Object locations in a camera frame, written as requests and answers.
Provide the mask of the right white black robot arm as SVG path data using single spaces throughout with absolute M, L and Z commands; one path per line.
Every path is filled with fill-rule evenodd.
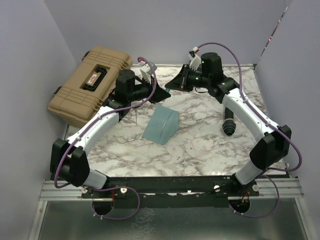
M 233 112 L 250 130 L 257 143 L 249 153 L 249 161 L 232 175 L 229 184 L 230 191 L 240 196 L 247 191 L 249 183 L 288 154 L 292 131 L 287 125 L 279 126 L 270 120 L 250 100 L 243 100 L 239 84 L 224 74 L 221 57 L 216 52 L 204 53 L 199 59 L 200 71 L 184 64 L 165 87 L 182 92 L 207 89 L 210 96 Z

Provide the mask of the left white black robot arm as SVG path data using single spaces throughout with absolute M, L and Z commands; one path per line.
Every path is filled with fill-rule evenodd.
M 50 172 L 54 175 L 54 186 L 63 188 L 58 184 L 61 179 L 75 187 L 91 187 L 97 196 L 106 197 L 111 190 L 108 177 L 90 168 L 87 155 L 96 142 L 131 109 L 146 102 L 156 104 L 170 96 L 158 85 L 155 76 L 151 77 L 151 82 L 147 82 L 130 69 L 121 70 L 115 80 L 114 90 L 96 115 L 68 139 L 58 138 L 53 143 Z

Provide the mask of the teal paper envelope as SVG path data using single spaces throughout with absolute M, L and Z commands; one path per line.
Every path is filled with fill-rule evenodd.
M 167 129 L 163 129 L 167 119 L 171 121 L 171 124 Z M 179 112 L 158 105 L 142 134 L 142 138 L 156 144 L 165 145 L 178 129 Z

